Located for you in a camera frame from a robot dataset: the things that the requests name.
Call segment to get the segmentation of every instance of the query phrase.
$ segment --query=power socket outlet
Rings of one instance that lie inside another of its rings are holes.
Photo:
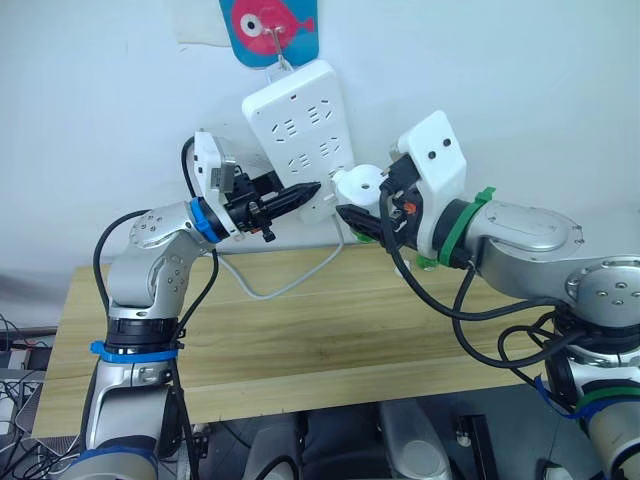
[[[285,187],[322,184],[298,210],[300,218],[315,223],[333,215],[331,175],[354,164],[333,68],[315,60],[245,98],[242,112]]]

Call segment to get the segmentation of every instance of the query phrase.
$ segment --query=red component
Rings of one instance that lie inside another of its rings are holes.
[[[418,211],[418,207],[416,207],[416,204],[411,202],[404,202],[402,208],[405,212],[407,212],[407,215],[415,215],[415,213]]]
[[[266,30],[278,29],[284,50],[302,28],[315,31],[313,17],[300,22],[281,0],[237,0],[231,8],[233,31],[247,50],[260,55],[278,53],[273,37]]]

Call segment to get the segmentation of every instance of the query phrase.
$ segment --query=blue ring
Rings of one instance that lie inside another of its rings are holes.
[[[89,345],[89,351],[100,355],[107,363],[149,363],[163,362],[178,356],[178,350],[164,350],[153,353],[111,353],[104,349],[104,342],[95,341]]]
[[[220,239],[216,235],[216,232],[213,231],[213,228],[211,228],[211,224],[202,212],[202,208],[200,208],[200,199],[197,197],[193,198],[189,202],[189,205],[191,205],[193,218],[196,220],[196,229],[211,243],[218,243]]]

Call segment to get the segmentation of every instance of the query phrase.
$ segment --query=black cable bundle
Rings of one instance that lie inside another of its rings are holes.
[[[388,184],[383,183],[380,187],[380,219],[382,223],[384,244],[404,280],[424,303],[426,303],[429,307],[433,308],[438,313],[451,318],[453,333],[456,337],[456,340],[467,354],[485,365],[489,365],[495,368],[510,369],[528,385],[535,387],[533,379],[525,375],[519,369],[546,360],[552,355],[555,355],[556,353],[562,351],[568,345],[574,343],[576,340],[585,336],[585,332],[583,331],[574,331],[565,336],[560,336],[542,329],[544,323],[556,315],[557,310],[565,308],[565,304],[555,298],[541,297],[517,302],[485,312],[463,312],[461,311],[462,303],[464,302],[464,298],[467,294],[467,291],[469,290],[469,287],[471,286],[471,282],[473,281],[476,273],[474,265],[469,264],[467,268],[467,274],[460,284],[460,288],[458,290],[458,294],[456,295],[453,308],[451,309],[443,305],[434,297],[432,297],[427,291],[425,291],[424,288],[422,288],[416,278],[411,274],[411,272],[405,265],[402,256],[400,255],[400,250],[395,240],[394,231],[389,215],[389,198],[391,194],[392,188]],[[478,352],[475,348],[473,348],[473,346],[469,343],[464,335],[461,321],[484,321],[541,306],[554,307],[554,312],[544,314],[533,325],[512,326],[506,328],[500,334],[498,338],[498,352],[500,353],[500,360],[487,357],[486,355]],[[507,338],[516,332],[526,332],[529,337],[541,348],[541,351],[525,358],[510,360],[505,352],[504,344]],[[548,341],[546,343],[543,343],[536,336],[545,337],[548,339]],[[564,402],[560,397],[554,395],[552,392],[548,393],[549,396],[554,399],[554,401],[556,401],[560,406],[568,411],[571,410],[571,407],[567,405],[566,402]]]

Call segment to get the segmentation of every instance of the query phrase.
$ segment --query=wooden table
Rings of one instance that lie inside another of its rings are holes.
[[[271,291],[319,263],[330,249],[228,257],[258,291]],[[408,253],[407,258],[415,254]],[[211,260],[193,266],[188,306],[210,275]],[[462,272],[415,272],[451,305]],[[466,310],[512,300],[482,280]],[[499,332],[531,323],[541,312],[467,323],[479,350],[495,355]],[[75,434],[96,362],[87,348],[105,336],[106,322],[90,268],[79,268],[69,290],[47,372],[34,435]],[[270,301],[249,298],[221,266],[220,275],[188,325],[180,371],[193,422],[371,402],[510,385],[509,371],[469,358],[451,321],[424,305],[393,271],[378,246],[351,246],[303,285]],[[532,353],[524,336],[509,341],[513,358]],[[538,373],[542,365],[529,371]]]

